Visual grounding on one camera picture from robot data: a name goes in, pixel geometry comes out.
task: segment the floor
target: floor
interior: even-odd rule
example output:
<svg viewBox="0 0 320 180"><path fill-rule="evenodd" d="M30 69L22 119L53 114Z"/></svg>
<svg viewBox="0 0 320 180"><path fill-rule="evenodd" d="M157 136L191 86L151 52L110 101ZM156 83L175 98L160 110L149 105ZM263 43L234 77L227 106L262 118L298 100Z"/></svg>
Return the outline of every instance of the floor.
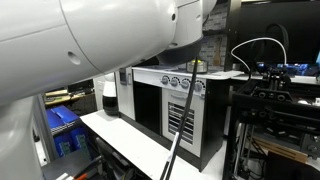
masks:
<svg viewBox="0 0 320 180"><path fill-rule="evenodd" d="M47 164L47 161L45 161L46 155L44 153L42 143L41 143L41 141L38 141L38 142L35 142L35 145L36 145L40 165L44 166Z"/></svg>

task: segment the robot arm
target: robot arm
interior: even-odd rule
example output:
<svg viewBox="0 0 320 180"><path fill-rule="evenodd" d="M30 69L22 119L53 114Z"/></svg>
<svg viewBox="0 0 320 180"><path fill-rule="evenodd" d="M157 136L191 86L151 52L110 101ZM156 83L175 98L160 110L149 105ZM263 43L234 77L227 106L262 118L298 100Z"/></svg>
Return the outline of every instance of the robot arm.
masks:
<svg viewBox="0 0 320 180"><path fill-rule="evenodd" d="M0 105L161 52L163 63L187 62L200 50L202 5L209 1L5 0Z"/></svg>

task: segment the blue storage bin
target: blue storage bin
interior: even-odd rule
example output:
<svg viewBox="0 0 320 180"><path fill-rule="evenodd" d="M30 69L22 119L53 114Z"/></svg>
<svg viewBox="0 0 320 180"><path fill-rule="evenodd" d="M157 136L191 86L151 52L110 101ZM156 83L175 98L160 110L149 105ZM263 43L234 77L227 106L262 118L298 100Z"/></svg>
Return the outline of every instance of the blue storage bin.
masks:
<svg viewBox="0 0 320 180"><path fill-rule="evenodd" d="M51 130L64 126L64 122L51 109L46 110L48 117L48 124Z"/></svg>
<svg viewBox="0 0 320 180"><path fill-rule="evenodd" d="M89 158L91 158L91 155L89 153L89 148L88 148L88 132L85 128L76 128L72 131L70 131L70 135L72 137L73 141L73 147L75 150L82 149L86 152Z"/></svg>
<svg viewBox="0 0 320 180"><path fill-rule="evenodd" d="M58 115L65 124L69 124L80 119L79 116L77 116L65 106L52 108L51 111Z"/></svg>
<svg viewBox="0 0 320 180"><path fill-rule="evenodd" d="M73 152L73 142L69 133L54 138L54 144L59 157Z"/></svg>
<svg viewBox="0 0 320 180"><path fill-rule="evenodd" d="M65 106L59 106L47 110L47 114L48 120L50 119L50 128L59 129L59 127L61 126L68 126L72 129L72 125L74 124L74 122L80 120L79 116L74 114ZM91 158L87 144L88 133L86 129L82 127L77 127L75 129L70 130L70 132L67 134L68 135L64 135L63 137L57 137L58 139L54 138L59 156L60 154L62 156L66 155L68 151L72 152L73 150L83 149L88 154L88 157Z"/></svg>

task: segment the black stick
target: black stick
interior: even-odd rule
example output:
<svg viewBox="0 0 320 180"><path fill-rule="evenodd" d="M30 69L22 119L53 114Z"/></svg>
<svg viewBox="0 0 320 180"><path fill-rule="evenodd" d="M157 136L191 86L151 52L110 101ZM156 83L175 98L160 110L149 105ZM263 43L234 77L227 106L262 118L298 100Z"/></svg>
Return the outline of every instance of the black stick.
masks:
<svg viewBox="0 0 320 180"><path fill-rule="evenodd" d="M182 114L182 116L180 118L181 121L180 121L180 124L179 124L178 131L176 132L176 136L177 136L177 133L179 133L178 134L178 138L176 136L174 138L174 141L173 141L173 144L172 144L171 150L170 150L170 152L171 152L172 148L173 148L173 153L171 153L172 157L168 158L168 160L167 160L167 162L166 162L166 164L164 166L164 169L162 171L160 180L163 180L165 175L166 175L166 180L169 180L170 176L171 176L172 168L173 168L173 165L174 165L174 162L175 162L175 159L176 159L176 156L177 156L177 151L178 151L178 148L179 148L179 144L180 144L180 141L181 141L181 138L182 138L184 126L186 124L186 121L187 121L187 118L188 118L188 114L189 114L189 110L190 110L190 105L191 105L192 96L193 96L193 90L194 90L196 77L197 77L197 68L198 68L198 58L196 57L195 58L194 67L193 67L191 86L190 86L190 89L189 89L187 102L186 102L183 114Z"/></svg>

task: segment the white bottle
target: white bottle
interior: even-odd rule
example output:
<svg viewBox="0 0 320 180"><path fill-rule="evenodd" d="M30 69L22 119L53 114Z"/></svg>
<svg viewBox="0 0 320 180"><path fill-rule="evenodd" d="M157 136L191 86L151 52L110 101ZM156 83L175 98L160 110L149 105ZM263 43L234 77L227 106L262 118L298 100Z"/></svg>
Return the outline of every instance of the white bottle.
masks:
<svg viewBox="0 0 320 180"><path fill-rule="evenodd" d="M117 116L119 114L119 109L114 73L107 74L104 77L106 81L102 97L103 109L109 116Z"/></svg>

